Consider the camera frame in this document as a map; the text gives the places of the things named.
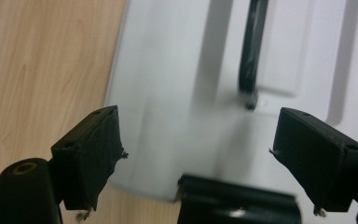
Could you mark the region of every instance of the wooden table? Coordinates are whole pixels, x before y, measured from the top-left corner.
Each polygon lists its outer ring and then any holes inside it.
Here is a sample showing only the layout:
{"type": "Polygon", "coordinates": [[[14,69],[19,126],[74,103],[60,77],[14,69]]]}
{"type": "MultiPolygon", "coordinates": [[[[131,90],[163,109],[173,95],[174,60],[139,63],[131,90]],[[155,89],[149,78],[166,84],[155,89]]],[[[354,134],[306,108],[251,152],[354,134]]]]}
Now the wooden table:
{"type": "MultiPolygon", "coordinates": [[[[0,173],[103,106],[125,0],[0,1],[0,173]]],[[[106,186],[85,223],[176,223],[179,204],[106,186]]],[[[75,212],[62,206],[64,223],[75,212]]]]}

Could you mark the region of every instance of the white surface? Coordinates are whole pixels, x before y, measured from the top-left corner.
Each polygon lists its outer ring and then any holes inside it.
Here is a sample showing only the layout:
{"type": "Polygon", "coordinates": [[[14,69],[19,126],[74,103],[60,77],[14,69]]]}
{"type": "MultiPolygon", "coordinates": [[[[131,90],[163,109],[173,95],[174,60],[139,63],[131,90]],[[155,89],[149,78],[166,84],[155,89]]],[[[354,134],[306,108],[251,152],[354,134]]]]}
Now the white surface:
{"type": "Polygon", "coordinates": [[[282,106],[358,141],[358,1],[347,10],[338,0],[269,1],[254,113],[237,91],[248,4],[129,2],[106,103],[118,105],[130,157],[110,182],[172,200],[182,173],[204,175],[295,194],[304,223],[355,223],[356,203],[348,214],[314,217],[268,149],[282,106]]]}

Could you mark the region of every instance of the black clamp jaw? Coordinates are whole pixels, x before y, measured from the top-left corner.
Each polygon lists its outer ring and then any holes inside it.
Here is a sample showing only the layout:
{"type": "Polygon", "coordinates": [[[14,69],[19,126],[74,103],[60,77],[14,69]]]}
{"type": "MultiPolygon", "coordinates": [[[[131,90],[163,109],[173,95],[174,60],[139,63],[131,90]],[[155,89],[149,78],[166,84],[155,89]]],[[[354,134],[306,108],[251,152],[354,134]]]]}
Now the black clamp jaw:
{"type": "Polygon", "coordinates": [[[183,175],[178,184],[182,200],[178,224],[301,223],[292,195],[193,175],[183,175]]]}
{"type": "Polygon", "coordinates": [[[358,142],[344,133],[283,108],[271,152],[306,191],[315,215],[347,212],[353,199],[358,202],[358,142]]]}
{"type": "Polygon", "coordinates": [[[96,210],[121,145],[117,106],[85,117],[51,148],[50,161],[33,158],[8,166],[0,175],[0,224],[62,223],[58,204],[68,210],[96,210]]]}

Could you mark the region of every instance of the white plastic part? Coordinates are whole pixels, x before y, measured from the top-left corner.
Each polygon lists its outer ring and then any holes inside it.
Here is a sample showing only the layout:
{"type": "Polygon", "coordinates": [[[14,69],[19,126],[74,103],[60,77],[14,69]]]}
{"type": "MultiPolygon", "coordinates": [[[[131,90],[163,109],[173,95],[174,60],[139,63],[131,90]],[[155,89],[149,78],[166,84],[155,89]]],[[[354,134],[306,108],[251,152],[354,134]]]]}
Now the white plastic part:
{"type": "Polygon", "coordinates": [[[238,92],[249,1],[129,1],[107,105],[118,105],[130,153],[110,182],[173,200],[182,173],[297,196],[303,223],[314,217],[290,172],[269,155],[280,108],[327,120],[358,141],[358,1],[269,1],[254,112],[238,92]]]}

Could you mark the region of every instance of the screw hole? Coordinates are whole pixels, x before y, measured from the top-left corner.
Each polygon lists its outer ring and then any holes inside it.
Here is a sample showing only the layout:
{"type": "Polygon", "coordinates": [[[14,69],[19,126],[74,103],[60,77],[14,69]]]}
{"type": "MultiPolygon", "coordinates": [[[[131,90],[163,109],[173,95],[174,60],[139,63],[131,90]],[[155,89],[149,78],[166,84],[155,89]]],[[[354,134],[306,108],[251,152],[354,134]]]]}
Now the screw hole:
{"type": "Polygon", "coordinates": [[[63,145],[63,146],[64,147],[72,147],[74,145],[75,145],[75,143],[70,142],[70,143],[65,143],[65,145],[63,145]]]}
{"type": "Polygon", "coordinates": [[[37,164],[35,162],[26,162],[21,165],[18,165],[13,170],[13,175],[25,175],[28,172],[32,171],[34,168],[36,168],[37,164]]]}
{"type": "Polygon", "coordinates": [[[349,148],[351,150],[357,150],[358,149],[358,147],[355,146],[355,145],[346,145],[345,147],[347,147],[347,148],[349,148]]]}

